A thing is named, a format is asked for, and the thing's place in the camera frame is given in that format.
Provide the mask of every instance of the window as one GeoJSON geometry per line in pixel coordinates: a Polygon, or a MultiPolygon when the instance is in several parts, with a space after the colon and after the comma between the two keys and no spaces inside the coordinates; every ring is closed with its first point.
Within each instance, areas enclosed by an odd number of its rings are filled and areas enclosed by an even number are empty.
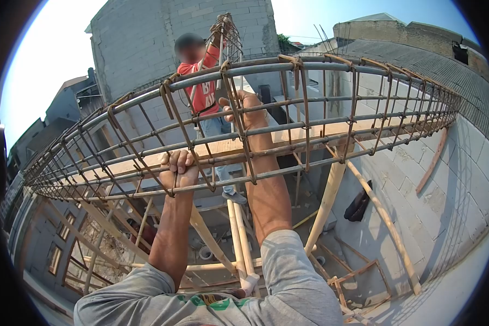
{"type": "Polygon", "coordinates": [[[61,249],[55,245],[52,249],[51,263],[49,264],[49,273],[56,275],[58,271],[58,264],[61,258],[61,249]]]}
{"type": "MultiPolygon", "coordinates": [[[[70,224],[74,224],[74,221],[76,220],[76,218],[74,217],[74,215],[72,215],[71,213],[67,214],[67,221],[70,223],[70,224]]],[[[65,225],[62,225],[61,227],[61,230],[58,232],[58,235],[63,239],[63,240],[67,240],[67,236],[69,235],[69,228],[66,227],[65,225]]]]}

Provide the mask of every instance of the lightweight concrete block wall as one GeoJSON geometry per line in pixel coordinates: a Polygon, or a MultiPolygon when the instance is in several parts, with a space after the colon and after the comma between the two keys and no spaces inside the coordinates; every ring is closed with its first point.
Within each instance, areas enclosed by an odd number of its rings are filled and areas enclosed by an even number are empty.
{"type": "MultiPolygon", "coordinates": [[[[80,228],[86,216],[84,209],[78,209],[72,203],[60,201],[52,201],[52,203],[64,216],[71,212],[76,218],[73,225],[77,229],[80,228]]],[[[46,207],[40,196],[35,199],[34,205],[31,205],[26,215],[30,219],[31,231],[30,235],[25,237],[22,249],[21,259],[25,270],[56,295],[75,303],[81,296],[64,286],[65,265],[71,255],[75,237],[69,233],[67,239],[63,240],[58,235],[62,224],[52,209],[46,207]],[[49,272],[54,246],[58,246],[62,251],[56,275],[49,272]]]]}
{"type": "Polygon", "coordinates": [[[335,37],[341,39],[394,41],[453,57],[453,45],[449,37],[429,30],[406,27],[394,20],[366,20],[335,24],[333,33],[335,37]]]}
{"type": "MultiPolygon", "coordinates": [[[[340,73],[340,95],[351,95],[351,73],[340,73]]],[[[380,76],[360,77],[359,95],[378,95],[380,76]]],[[[383,84],[387,92],[387,80],[383,84]]],[[[400,85],[397,94],[406,96],[407,87],[400,85]]],[[[411,90],[411,96],[417,94],[411,90]]],[[[341,115],[349,114],[350,101],[341,103],[341,115]]],[[[380,101],[383,112],[385,101],[380,101]]],[[[376,100],[362,100],[357,114],[373,114],[376,100]]],[[[403,104],[395,104],[401,112],[403,104]]],[[[429,167],[442,131],[393,151],[383,150],[373,156],[352,159],[366,180],[373,180],[373,191],[380,199],[403,239],[420,282],[437,277],[460,259],[485,236],[489,229],[489,141],[463,116],[449,128],[441,159],[420,193],[415,189],[429,167]]],[[[383,139],[385,143],[392,138],[383,139]]],[[[374,140],[363,143],[374,146],[374,140]]],[[[377,258],[394,291],[394,295],[410,291],[402,260],[374,206],[370,203],[361,222],[343,218],[346,207],[361,190],[349,169],[341,182],[333,212],[337,216],[337,235],[369,259],[377,258]]],[[[354,255],[344,249],[352,268],[359,268],[354,255]]],[[[380,282],[372,282],[377,271],[358,277],[365,299],[384,291],[380,282]]]]}
{"type": "Polygon", "coordinates": [[[106,100],[174,73],[175,40],[187,32],[208,37],[217,15],[226,12],[232,13],[245,58],[278,54],[270,0],[109,0],[91,21],[96,74],[106,100]]]}

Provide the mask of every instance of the shoe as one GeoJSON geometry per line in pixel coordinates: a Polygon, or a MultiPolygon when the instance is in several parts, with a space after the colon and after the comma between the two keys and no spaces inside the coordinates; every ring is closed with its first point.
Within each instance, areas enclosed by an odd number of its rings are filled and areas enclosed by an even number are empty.
{"type": "Polygon", "coordinates": [[[239,205],[244,205],[248,202],[246,197],[243,197],[239,192],[234,192],[232,195],[223,192],[221,196],[223,196],[223,198],[230,199],[232,202],[239,205]]]}

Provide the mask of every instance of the finger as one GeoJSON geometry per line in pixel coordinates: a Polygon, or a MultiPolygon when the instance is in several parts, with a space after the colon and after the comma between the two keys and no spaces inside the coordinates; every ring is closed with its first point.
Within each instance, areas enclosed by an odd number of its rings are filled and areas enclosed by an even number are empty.
{"type": "MultiPolygon", "coordinates": [[[[232,111],[232,109],[229,107],[229,106],[225,106],[224,108],[222,108],[223,111],[232,111]]],[[[231,122],[234,120],[234,115],[233,114],[230,114],[230,115],[225,115],[225,120],[228,121],[228,122],[231,122]]]]}
{"type": "Polygon", "coordinates": [[[226,99],[226,98],[219,98],[219,105],[220,106],[229,106],[230,101],[228,101],[228,99],[226,99]]]}
{"type": "Polygon", "coordinates": [[[163,154],[161,158],[161,165],[168,165],[168,153],[163,154]]]}
{"type": "Polygon", "coordinates": [[[172,152],[172,155],[170,156],[170,170],[172,172],[176,172],[178,170],[178,158],[179,158],[179,154],[181,153],[181,151],[175,151],[175,152],[172,152]]]}
{"type": "Polygon", "coordinates": [[[179,174],[183,174],[185,172],[185,170],[187,169],[184,166],[185,161],[187,160],[187,154],[188,154],[188,152],[186,150],[181,150],[179,152],[179,158],[178,158],[178,161],[177,161],[178,173],[179,174]]]}
{"type": "Polygon", "coordinates": [[[194,163],[194,156],[192,155],[192,153],[188,153],[187,160],[184,162],[184,164],[185,166],[190,166],[192,165],[192,163],[194,163]]]}

